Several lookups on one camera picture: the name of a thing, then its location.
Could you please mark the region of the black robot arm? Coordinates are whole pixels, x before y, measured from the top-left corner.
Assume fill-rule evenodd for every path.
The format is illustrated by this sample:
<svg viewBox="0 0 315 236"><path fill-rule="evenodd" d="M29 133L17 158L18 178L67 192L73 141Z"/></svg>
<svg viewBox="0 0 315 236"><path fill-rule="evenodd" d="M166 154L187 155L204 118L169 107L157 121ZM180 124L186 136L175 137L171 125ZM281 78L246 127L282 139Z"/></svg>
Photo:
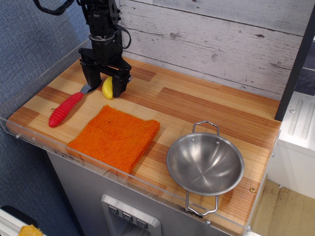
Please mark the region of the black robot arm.
<svg viewBox="0 0 315 236"><path fill-rule="evenodd" d="M79 0L86 23L89 26L89 39L92 47L81 48L81 65L87 84L96 89L101 84L101 73L112 77L113 97L117 98L126 90L131 80L129 65L122 57L123 32L118 25L120 10L114 0Z"/></svg>

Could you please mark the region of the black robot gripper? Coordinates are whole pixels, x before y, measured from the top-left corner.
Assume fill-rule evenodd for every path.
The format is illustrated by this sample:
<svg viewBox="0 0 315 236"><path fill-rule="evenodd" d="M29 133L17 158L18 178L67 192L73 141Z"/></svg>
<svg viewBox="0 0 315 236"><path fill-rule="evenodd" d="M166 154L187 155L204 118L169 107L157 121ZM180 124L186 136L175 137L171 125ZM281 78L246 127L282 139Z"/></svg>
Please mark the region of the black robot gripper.
<svg viewBox="0 0 315 236"><path fill-rule="evenodd" d="M118 98L130 81L129 65L122 57L123 38L115 36L111 40L92 40L91 48L80 48L80 63L87 84L96 89L101 84L101 73L112 77L113 97Z"/></svg>

